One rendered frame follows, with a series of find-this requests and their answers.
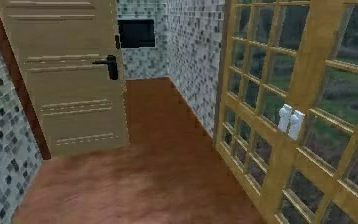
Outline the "yellow wooden glazed door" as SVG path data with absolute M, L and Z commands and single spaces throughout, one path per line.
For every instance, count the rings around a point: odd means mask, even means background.
M 358 224 L 358 0 L 231 0 L 217 149 L 267 224 Z

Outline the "beige panelled room door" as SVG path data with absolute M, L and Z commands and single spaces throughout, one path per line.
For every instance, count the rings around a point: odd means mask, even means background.
M 50 154 L 129 143 L 116 0 L 0 0 L 0 17 Z M 117 80 L 106 65 L 117 59 Z

